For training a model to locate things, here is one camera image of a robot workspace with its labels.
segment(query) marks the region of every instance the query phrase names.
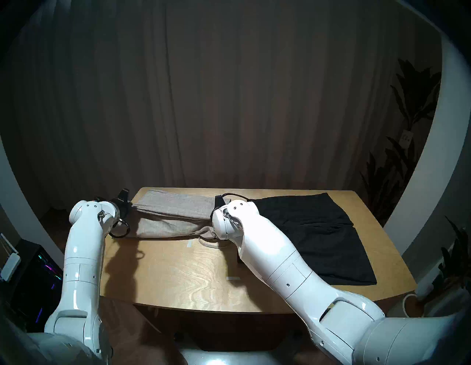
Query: black cable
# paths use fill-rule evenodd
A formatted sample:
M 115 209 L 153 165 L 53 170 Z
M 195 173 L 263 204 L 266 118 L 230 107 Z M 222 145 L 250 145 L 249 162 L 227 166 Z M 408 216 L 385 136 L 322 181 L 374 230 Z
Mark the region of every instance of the black cable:
M 116 226 L 118 225 L 118 222 L 124 223 L 124 224 L 126 225 L 126 227 L 127 227 L 127 228 L 126 228 L 126 233 L 123 234 L 123 235 L 121 235 L 121 236 L 115 236 L 115 235 L 114 235 L 113 233 L 111 233 L 111 231 L 110 231 L 110 236 L 113 237 L 113 238 L 123 238 L 123 237 L 126 237 L 126 236 L 129 234 L 129 232 L 131 231 L 131 228 L 129 227 L 128 222 L 126 222 L 125 220 L 122 220 L 121 218 L 119 218 L 119 221 L 117 221 L 117 222 L 113 225 L 113 227 L 112 227 L 111 229 L 113 229 L 114 227 L 116 227 Z
M 246 201 L 249 201 L 249 200 L 250 200 L 249 198 L 246 198 L 246 197 L 245 197 L 245 196 L 243 196 L 243 195 L 234 194 L 234 193 L 224 193 L 224 194 L 223 194 L 223 195 L 221 195 L 221 196 L 224 198 L 226 195 L 234 195 L 234 196 L 238 196 L 239 198 L 244 198 Z

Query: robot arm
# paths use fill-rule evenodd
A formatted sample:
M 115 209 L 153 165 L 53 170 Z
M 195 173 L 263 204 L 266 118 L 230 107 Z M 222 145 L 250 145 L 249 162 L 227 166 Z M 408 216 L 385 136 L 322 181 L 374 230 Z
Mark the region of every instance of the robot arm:
M 234 200 L 215 210 L 212 221 L 218 238 L 233 241 L 246 266 L 301 317 L 314 344 L 342 364 L 351 364 L 353 349 L 367 328 L 384 318 L 381 309 L 323 281 L 254 203 Z
M 72 337 L 108 363 L 112 352 L 98 315 L 105 236 L 120 217 L 111 202 L 78 202 L 65 247 L 62 296 L 44 332 Z

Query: white wall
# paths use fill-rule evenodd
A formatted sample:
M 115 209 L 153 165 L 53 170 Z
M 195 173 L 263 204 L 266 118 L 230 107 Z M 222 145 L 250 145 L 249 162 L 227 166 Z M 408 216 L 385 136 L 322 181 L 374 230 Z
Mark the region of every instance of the white wall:
M 26 201 L 3 148 L 0 138 L 0 205 L 21 238 L 40 244 L 61 268 L 64 255 L 49 237 Z
M 442 81 L 427 142 L 412 178 L 384 230 L 402 255 L 424 227 L 460 156 L 471 111 L 471 71 L 442 38 Z

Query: potted plant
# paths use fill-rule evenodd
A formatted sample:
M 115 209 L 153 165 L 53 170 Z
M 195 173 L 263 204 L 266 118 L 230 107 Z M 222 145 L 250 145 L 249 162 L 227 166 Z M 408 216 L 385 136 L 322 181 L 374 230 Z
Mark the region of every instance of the potted plant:
M 468 235 L 445 217 L 455 231 L 456 238 L 451 255 L 445 247 L 442 247 L 443 263 L 438 268 L 440 274 L 433 280 L 432 291 L 424 298 L 418 299 L 415 294 L 408 294 L 402 300 L 402 311 L 407 317 L 422 317 L 425 305 L 443 296 L 456 286 L 466 288 L 471 294 L 471 259 L 468 253 Z
M 421 120 L 432 120 L 437 107 L 441 73 L 430 73 L 430 68 L 417 71 L 409 61 L 398 59 L 402 75 L 396 74 L 401 93 L 391 85 L 405 129 L 399 142 L 387 137 L 393 148 L 386 148 L 386 162 L 378 166 L 370 153 L 366 175 L 360 173 L 367 193 L 366 205 L 384 226 L 412 173 L 420 153 L 416 153 L 412 126 Z

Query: wall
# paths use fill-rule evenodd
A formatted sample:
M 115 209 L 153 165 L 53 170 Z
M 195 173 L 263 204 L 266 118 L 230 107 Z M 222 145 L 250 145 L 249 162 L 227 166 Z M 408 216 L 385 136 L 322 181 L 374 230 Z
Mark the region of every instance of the wall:
M 447 188 L 435 210 L 402 256 L 416 280 L 420 280 L 437 265 L 436 261 L 441 257 L 440 247 L 449 248 L 455 239 L 455 234 L 445 216 L 458 227 L 466 227 L 468 232 L 471 230 L 470 187 L 471 123 L 468 124 L 463 149 Z
M 13 246 L 16 246 L 21 239 L 20 235 L 16 231 L 15 227 L 13 227 L 13 225 L 11 224 L 10 220 L 8 219 L 7 214 L 5 213 L 1 205 L 0 205 L 0 232 L 4 234 L 4 236 L 8 239 L 8 241 Z
M 442 39 L 442 53 L 439 101 L 427 142 L 404 194 L 384 226 L 401 255 L 440 201 L 455 170 L 468 129 L 470 69 L 463 56 L 445 38 Z M 415 271 L 413 266 L 409 265 L 409 268 Z
M 51 240 L 26 201 L 8 163 L 0 138 L 0 204 L 21 238 L 40 244 L 61 268 L 64 255 Z

